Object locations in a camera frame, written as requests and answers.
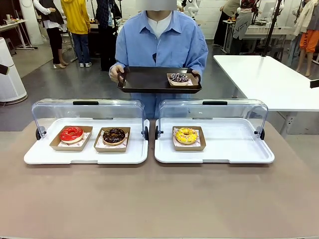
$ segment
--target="shirt collar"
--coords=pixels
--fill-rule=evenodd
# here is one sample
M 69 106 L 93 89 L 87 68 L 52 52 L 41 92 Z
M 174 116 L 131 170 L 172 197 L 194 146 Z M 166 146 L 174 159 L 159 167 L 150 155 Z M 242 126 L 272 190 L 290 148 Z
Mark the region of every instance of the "shirt collar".
M 148 29 L 150 32 L 152 32 L 152 28 L 150 27 L 149 23 L 148 23 L 148 16 L 146 15 L 146 11 L 142 11 L 141 13 L 141 21 L 140 21 L 140 32 L 146 28 Z M 174 31 L 181 33 L 181 28 L 180 28 L 180 23 L 179 23 L 179 17 L 178 17 L 178 13 L 177 11 L 172 11 L 172 16 L 171 16 L 171 21 L 170 24 L 167 27 L 166 31 L 169 31 L 173 29 Z

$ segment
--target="red glazed donut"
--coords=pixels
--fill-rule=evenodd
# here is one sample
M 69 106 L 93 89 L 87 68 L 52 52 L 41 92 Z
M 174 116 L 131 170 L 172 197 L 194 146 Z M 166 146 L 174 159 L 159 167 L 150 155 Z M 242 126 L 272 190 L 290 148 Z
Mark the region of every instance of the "red glazed donut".
M 64 143 L 76 143 L 83 138 L 84 131 L 79 127 L 69 127 L 60 133 L 60 140 Z

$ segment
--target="chocolate donut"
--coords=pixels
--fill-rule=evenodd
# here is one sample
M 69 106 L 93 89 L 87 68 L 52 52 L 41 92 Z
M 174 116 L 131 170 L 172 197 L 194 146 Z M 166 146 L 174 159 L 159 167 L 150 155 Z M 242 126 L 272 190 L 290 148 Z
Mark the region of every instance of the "chocolate donut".
M 125 139 L 125 132 L 120 128 L 106 130 L 103 134 L 103 141 L 109 145 L 118 145 Z
M 182 73 L 173 73 L 171 74 L 170 79 L 177 83 L 185 83 L 189 80 L 188 76 Z

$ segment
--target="clear plastic lid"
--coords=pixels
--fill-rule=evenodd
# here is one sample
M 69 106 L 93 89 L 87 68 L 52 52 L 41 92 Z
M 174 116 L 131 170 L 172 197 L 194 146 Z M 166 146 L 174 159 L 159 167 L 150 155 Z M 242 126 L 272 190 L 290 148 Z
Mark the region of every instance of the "clear plastic lid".
M 250 122 L 254 134 L 263 137 L 263 128 L 268 107 L 259 100 L 165 100 L 159 106 L 159 128 L 157 136 L 163 133 L 163 122 L 167 118 L 193 120 L 245 119 Z
M 93 120 L 140 119 L 145 136 L 144 105 L 138 100 L 53 100 L 44 99 L 32 106 L 37 137 L 45 137 L 46 130 L 61 118 Z

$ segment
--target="shirt pocket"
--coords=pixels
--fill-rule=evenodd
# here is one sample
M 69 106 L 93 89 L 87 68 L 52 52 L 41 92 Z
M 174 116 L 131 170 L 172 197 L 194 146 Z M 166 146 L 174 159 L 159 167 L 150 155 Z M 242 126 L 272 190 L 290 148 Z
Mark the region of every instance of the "shirt pocket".
M 187 52 L 175 52 L 170 55 L 170 67 L 185 67 Z

